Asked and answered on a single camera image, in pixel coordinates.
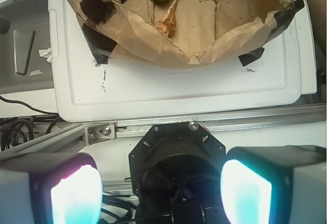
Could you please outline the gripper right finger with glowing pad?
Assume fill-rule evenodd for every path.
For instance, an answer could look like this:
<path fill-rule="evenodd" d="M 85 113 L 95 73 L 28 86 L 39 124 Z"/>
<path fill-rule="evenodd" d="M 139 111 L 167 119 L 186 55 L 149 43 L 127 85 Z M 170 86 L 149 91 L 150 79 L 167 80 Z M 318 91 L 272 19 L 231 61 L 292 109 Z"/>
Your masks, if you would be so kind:
<path fill-rule="evenodd" d="M 326 223 L 326 148 L 234 147 L 220 188 L 230 223 Z"/>

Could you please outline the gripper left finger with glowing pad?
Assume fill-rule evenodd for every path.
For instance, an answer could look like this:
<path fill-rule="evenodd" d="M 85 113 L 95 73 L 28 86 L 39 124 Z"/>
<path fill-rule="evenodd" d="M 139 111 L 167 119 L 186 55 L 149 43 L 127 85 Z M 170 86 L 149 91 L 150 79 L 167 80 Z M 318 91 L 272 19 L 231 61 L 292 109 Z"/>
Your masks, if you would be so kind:
<path fill-rule="evenodd" d="M 103 184 L 86 153 L 1 153 L 1 223 L 97 223 Z"/>

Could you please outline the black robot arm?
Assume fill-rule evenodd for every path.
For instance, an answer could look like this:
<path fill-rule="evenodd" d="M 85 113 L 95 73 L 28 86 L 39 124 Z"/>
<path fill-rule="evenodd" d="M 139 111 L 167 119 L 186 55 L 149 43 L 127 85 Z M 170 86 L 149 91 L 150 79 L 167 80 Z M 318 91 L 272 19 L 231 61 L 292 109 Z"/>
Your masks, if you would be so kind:
<path fill-rule="evenodd" d="M 128 156 L 134 205 L 103 192 L 86 153 L 1 153 L 1 223 L 326 223 L 326 148 L 225 146 L 203 127 L 153 126 Z"/>

